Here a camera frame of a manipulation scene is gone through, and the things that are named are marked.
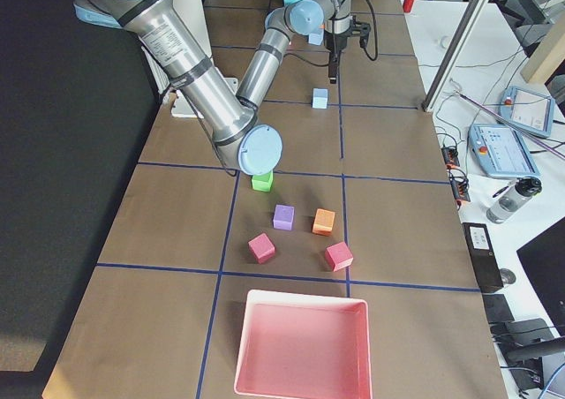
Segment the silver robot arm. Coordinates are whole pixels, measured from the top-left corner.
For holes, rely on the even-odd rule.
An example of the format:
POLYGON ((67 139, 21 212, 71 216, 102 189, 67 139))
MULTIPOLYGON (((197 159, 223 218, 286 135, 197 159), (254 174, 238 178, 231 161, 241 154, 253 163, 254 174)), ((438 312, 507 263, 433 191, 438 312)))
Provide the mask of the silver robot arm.
POLYGON ((257 109, 265 99, 294 36, 304 37, 324 27, 324 45, 329 52, 328 78, 337 81, 341 54, 354 34, 351 0, 300 0, 272 11, 265 33, 239 84, 236 97, 257 109))
POLYGON ((238 88, 215 66, 201 0, 75 0, 78 15, 95 24, 135 33, 212 131, 221 164, 248 175, 275 168, 283 144, 277 130, 259 122, 265 98, 289 45, 279 26, 269 27, 238 88))

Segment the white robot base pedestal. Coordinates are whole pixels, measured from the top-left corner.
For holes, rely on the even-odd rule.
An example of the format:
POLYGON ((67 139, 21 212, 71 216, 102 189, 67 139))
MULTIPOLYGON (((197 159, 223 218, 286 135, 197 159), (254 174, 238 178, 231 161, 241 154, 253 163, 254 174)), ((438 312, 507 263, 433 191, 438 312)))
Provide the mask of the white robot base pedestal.
MULTIPOLYGON (((173 0, 173 7, 177 12, 179 18, 183 21, 185 26, 188 28, 192 36, 195 38, 196 42, 200 45, 204 53, 210 58, 212 58, 212 50, 207 30, 207 22, 205 18, 205 13, 203 9, 203 0, 173 0)), ((231 93, 235 92, 235 87, 237 87, 237 79, 225 78, 222 76, 223 84, 225 84, 231 93)), ((199 99, 196 99, 196 94, 192 94, 193 97, 187 95, 184 90, 180 90, 182 95, 185 97, 185 101, 190 103, 198 111, 199 117, 203 117, 201 113, 204 110, 204 98, 203 94, 199 95, 199 99)))

